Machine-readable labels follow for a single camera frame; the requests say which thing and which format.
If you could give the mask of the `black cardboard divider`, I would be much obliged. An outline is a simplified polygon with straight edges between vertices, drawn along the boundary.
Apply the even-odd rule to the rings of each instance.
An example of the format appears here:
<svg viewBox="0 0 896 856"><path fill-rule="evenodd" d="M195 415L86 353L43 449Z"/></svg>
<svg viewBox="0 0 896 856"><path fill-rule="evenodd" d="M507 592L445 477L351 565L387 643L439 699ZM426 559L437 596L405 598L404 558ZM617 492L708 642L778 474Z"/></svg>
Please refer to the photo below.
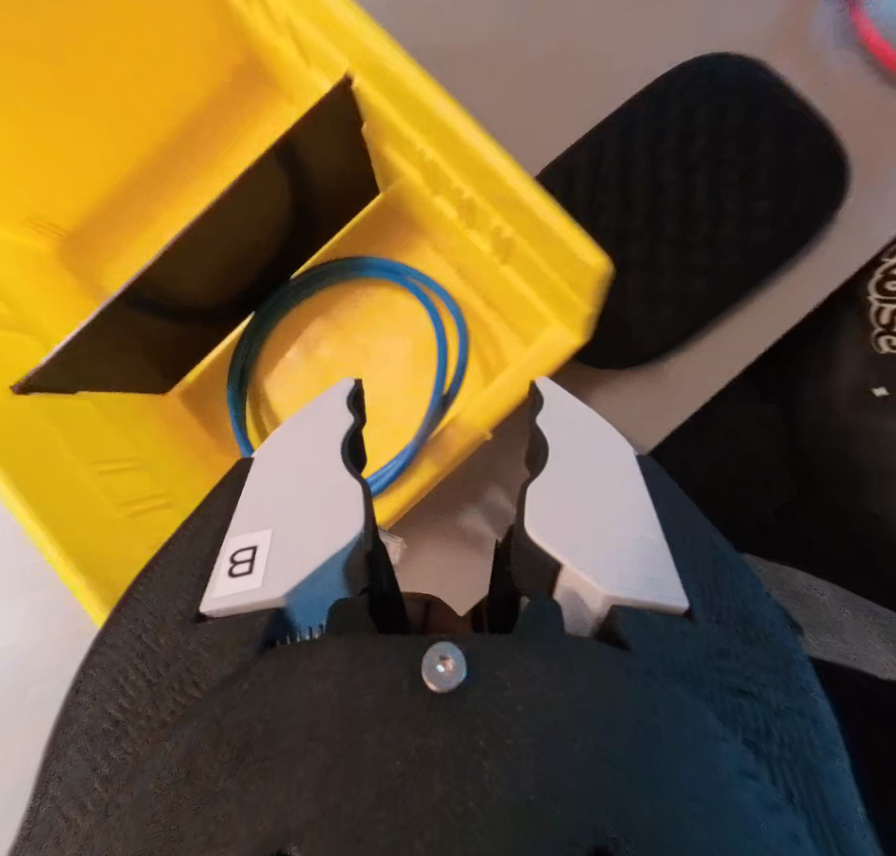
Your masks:
<svg viewBox="0 0 896 856"><path fill-rule="evenodd" d="M163 395L378 195L344 76L10 388Z"/></svg>

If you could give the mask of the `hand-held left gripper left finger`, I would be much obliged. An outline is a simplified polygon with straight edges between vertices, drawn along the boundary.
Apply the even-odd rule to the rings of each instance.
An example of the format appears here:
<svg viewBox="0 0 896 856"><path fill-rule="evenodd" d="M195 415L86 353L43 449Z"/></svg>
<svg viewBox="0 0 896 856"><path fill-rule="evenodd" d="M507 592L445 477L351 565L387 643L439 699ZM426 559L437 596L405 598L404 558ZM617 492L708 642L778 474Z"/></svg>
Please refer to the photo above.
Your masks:
<svg viewBox="0 0 896 856"><path fill-rule="evenodd" d="M330 607L365 595L375 628L409 633L393 565L364 481L364 389L343 379L256 449L199 612L276 610L297 639L323 633Z"/></svg>

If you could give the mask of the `black mesh wrist rest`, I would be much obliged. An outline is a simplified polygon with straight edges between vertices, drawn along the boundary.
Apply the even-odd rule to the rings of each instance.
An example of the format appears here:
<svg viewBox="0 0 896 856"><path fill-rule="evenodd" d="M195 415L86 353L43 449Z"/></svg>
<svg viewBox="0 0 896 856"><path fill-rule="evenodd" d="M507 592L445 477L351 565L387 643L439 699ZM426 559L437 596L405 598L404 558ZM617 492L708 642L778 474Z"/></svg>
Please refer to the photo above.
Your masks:
<svg viewBox="0 0 896 856"><path fill-rule="evenodd" d="M801 257L850 168L831 124L775 70L712 53L655 78L536 180L615 267L575 359L621 370L673 353Z"/></svg>

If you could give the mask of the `yellow plastic bin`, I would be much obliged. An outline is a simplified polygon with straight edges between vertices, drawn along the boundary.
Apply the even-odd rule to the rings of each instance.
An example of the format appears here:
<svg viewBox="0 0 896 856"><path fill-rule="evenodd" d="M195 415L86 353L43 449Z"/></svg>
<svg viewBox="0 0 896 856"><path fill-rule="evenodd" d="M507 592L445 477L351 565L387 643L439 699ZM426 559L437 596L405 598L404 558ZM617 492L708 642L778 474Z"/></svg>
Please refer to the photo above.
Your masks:
<svg viewBox="0 0 896 856"><path fill-rule="evenodd" d="M447 291L468 331L459 394L375 497L379 523L594 331L610 258L354 0L1 0L1 54L2 495L98 625L238 460L235 351L255 446L343 378L363 382L369 473L424 419L429 312L367 277L246 339L260 306L163 395L10 390L344 76L379 195L289 280L392 260Z"/></svg>

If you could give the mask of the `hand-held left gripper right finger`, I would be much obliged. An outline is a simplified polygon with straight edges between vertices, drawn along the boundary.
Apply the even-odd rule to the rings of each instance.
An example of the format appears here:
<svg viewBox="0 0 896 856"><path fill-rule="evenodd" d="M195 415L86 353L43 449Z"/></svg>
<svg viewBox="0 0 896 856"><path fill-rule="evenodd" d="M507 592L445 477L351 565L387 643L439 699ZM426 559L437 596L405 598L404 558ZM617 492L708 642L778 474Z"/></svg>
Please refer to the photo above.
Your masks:
<svg viewBox="0 0 896 856"><path fill-rule="evenodd" d="M496 544L488 631L511 633L548 600L567 635L593 638L611 611L687 616L690 603L641 458L621 433L554 380L531 385L527 478Z"/></svg>

